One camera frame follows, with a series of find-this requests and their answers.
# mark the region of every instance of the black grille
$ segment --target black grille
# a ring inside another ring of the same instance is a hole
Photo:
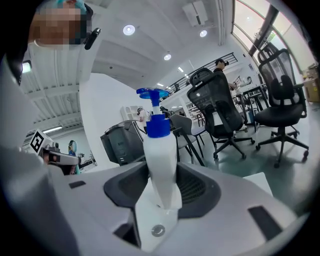
[[[206,191],[206,184],[189,172],[183,173],[176,184],[181,192],[182,204],[190,204],[201,197]]]

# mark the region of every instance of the ceiling air conditioner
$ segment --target ceiling air conditioner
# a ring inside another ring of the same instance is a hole
[[[205,5],[202,1],[188,3],[182,7],[192,27],[203,26],[208,20]]]

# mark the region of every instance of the black office chair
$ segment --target black office chair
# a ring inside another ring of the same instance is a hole
[[[258,58],[261,63],[259,71],[265,81],[271,107],[257,113],[254,120],[261,125],[276,127],[278,130],[271,132],[270,139],[259,142],[256,150],[260,150],[261,145],[281,142],[280,153],[274,164],[275,168],[280,166],[285,142],[305,148],[303,155],[306,159],[309,147],[296,140],[299,132],[295,129],[293,132],[286,133],[286,127],[297,124],[300,118],[307,116],[306,99],[302,88],[304,85],[295,84],[290,54],[287,49],[271,52],[267,45],[261,50]]]
[[[246,159],[236,142],[250,140],[254,144],[255,141],[251,137],[234,138],[234,131],[243,126],[243,118],[236,109],[225,74],[202,68],[192,75],[190,81],[197,83],[187,92],[187,97],[202,112],[206,131],[218,139],[215,143],[223,143],[213,153],[214,159],[218,159],[218,153],[228,145],[234,146]],[[214,112],[218,113],[222,124],[215,125]]]

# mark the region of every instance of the spray bottle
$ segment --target spray bottle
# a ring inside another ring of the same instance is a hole
[[[177,142],[170,132],[170,120],[161,113],[160,97],[169,92],[157,88],[141,88],[136,91],[140,98],[151,99],[153,115],[146,122],[147,137],[143,141],[146,164],[152,186],[160,207],[179,209],[182,207],[181,193],[176,183]]]

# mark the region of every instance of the black monitor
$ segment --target black monitor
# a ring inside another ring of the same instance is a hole
[[[143,138],[135,120],[120,122],[102,135],[101,141],[109,160],[120,166],[144,156]]]

